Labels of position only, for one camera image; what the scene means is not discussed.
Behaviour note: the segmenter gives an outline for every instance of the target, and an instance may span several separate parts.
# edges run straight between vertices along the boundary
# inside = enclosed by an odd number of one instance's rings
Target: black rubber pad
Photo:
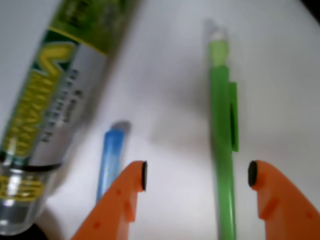
[[[258,175],[258,165],[256,161],[252,161],[248,169],[248,182],[249,186],[253,187],[256,184]]]

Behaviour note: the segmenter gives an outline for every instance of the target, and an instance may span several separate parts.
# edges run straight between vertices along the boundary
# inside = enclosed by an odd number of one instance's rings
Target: green mechanical pencil
[[[237,84],[229,82],[228,42],[218,28],[210,33],[210,104],[212,152],[218,193],[219,238],[236,239],[232,152],[238,151]]]

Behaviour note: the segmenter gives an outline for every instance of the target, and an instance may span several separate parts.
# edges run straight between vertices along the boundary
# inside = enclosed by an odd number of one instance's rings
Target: white table surface
[[[21,84],[57,2],[0,0],[0,95],[3,86]],[[129,239],[217,239],[205,18],[227,28],[231,80],[238,83],[237,238],[265,239],[257,195],[247,183],[251,160],[274,164],[320,210],[316,21],[298,0],[146,0],[98,115],[61,169],[38,220],[51,239],[69,239],[94,207],[103,134],[123,119],[133,125],[126,159],[148,161],[147,191],[138,197]]]

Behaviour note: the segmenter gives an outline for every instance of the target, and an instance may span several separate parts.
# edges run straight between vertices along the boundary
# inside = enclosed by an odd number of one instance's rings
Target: clear plastic bottle bottom
[[[41,213],[55,174],[5,167],[1,170],[0,235],[18,235],[29,229]]]

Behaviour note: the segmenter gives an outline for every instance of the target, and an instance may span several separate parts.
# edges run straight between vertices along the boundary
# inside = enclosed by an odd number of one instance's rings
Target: bottle label
[[[28,71],[0,146],[5,165],[62,162],[125,19],[126,1],[64,0]]]

